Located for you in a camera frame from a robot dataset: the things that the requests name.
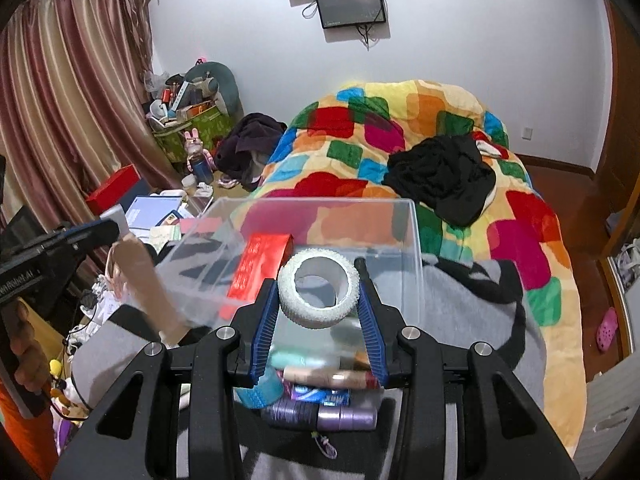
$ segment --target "pink slipper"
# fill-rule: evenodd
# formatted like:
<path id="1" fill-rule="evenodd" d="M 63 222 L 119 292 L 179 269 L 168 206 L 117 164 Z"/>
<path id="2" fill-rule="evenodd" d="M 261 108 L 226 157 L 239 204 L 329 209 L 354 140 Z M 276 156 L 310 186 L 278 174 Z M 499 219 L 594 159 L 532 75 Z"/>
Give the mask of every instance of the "pink slipper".
<path id="1" fill-rule="evenodd" d="M 602 318 L 596 334 L 596 342 L 601 352 L 609 350 L 617 329 L 618 316 L 616 315 L 616 309 L 609 307 L 609 310 L 607 310 L 607 313 Z"/>

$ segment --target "lavender bottle cap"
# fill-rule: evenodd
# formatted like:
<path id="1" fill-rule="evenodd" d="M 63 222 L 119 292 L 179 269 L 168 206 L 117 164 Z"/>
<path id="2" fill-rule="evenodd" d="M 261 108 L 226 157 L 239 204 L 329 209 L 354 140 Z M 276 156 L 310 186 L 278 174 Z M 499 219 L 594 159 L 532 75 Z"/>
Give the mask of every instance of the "lavender bottle cap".
<path id="1" fill-rule="evenodd" d="M 320 406 L 320 431 L 372 431 L 378 423 L 375 408 L 348 408 L 347 406 Z"/>

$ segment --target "beige tube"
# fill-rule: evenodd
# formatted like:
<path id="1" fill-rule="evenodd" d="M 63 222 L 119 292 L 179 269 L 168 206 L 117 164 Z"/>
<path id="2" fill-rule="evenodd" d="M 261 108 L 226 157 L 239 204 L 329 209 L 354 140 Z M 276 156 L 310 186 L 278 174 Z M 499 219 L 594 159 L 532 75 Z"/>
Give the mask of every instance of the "beige tube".
<path id="1" fill-rule="evenodd" d="M 189 327 L 169 300 L 142 242 L 133 235 L 125 236 L 113 247 L 113 259 L 154 328 L 162 331 L 162 341 L 178 344 Z"/>
<path id="2" fill-rule="evenodd" d="M 367 390 L 378 388 L 378 382 L 371 372 L 338 370 L 337 368 L 300 368 L 287 366 L 283 378 L 290 383 L 306 384 L 316 388 L 332 390 Z"/>

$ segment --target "bed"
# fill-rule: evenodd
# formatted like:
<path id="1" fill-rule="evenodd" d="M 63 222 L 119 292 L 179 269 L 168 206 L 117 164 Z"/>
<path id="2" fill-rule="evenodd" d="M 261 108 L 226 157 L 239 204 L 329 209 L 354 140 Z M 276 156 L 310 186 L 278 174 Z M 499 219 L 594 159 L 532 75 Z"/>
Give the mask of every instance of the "bed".
<path id="1" fill-rule="evenodd" d="M 417 205 L 421 251 L 463 262 L 516 263 L 546 343 L 545 415 L 572 456 L 584 423 L 586 381 L 571 261 L 558 218 L 508 150 L 504 124 L 474 95 L 422 80 L 343 88 L 296 116 L 254 196 L 396 197 L 381 184 L 389 155 L 442 134 L 473 134 L 500 152 L 483 157 L 496 173 L 496 196 L 464 229 Z"/>

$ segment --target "silver screw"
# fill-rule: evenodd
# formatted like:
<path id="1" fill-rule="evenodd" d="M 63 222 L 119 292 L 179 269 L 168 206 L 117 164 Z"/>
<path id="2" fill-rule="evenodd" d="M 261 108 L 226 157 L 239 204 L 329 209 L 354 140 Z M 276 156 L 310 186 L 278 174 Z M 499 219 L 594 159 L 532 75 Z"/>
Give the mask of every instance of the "silver screw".
<path id="1" fill-rule="evenodd" d="M 489 343 L 479 342 L 474 345 L 474 350 L 478 355 L 487 356 L 494 351 Z"/>
<path id="2" fill-rule="evenodd" d="M 420 337 L 420 329 L 415 326 L 405 326 L 402 329 L 402 335 L 407 339 L 418 339 Z"/>
<path id="3" fill-rule="evenodd" d="M 158 355 L 162 351 L 162 343 L 148 343 L 145 346 L 145 354 L 148 356 Z"/>
<path id="4" fill-rule="evenodd" d="M 216 335 L 219 339 L 231 339 L 236 335 L 236 331 L 230 326 L 222 326 L 216 330 Z"/>

